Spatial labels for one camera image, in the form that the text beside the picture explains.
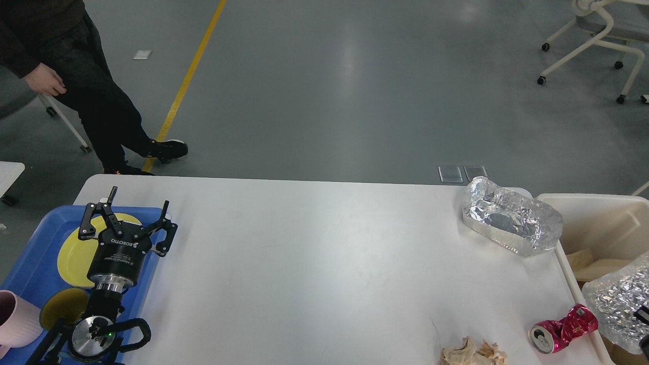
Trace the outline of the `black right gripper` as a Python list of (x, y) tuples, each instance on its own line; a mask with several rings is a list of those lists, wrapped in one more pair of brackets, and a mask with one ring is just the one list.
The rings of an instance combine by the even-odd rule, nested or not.
[[(647, 306), (640, 306), (639, 309), (635, 310), (634, 317), (644, 323), (644, 325), (649, 325), (649, 311)], [(642, 355), (649, 360), (649, 335), (643, 337), (639, 342), (639, 347), (642, 352)]]

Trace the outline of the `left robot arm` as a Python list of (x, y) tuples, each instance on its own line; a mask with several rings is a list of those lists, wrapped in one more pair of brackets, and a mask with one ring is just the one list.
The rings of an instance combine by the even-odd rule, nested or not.
[(66, 346), (77, 362), (116, 364), (120, 353), (150, 342), (148, 322), (140, 317), (120, 322), (118, 317), (124, 311), (123, 296), (137, 286), (149, 252), (167, 255), (177, 225), (167, 217), (169, 201), (148, 226), (118, 219), (112, 210), (117, 189), (105, 202), (88, 203), (79, 227), (79, 240), (98, 243), (87, 272), (94, 286), (86, 308), (79, 319), (56, 319), (26, 363), (59, 364)]

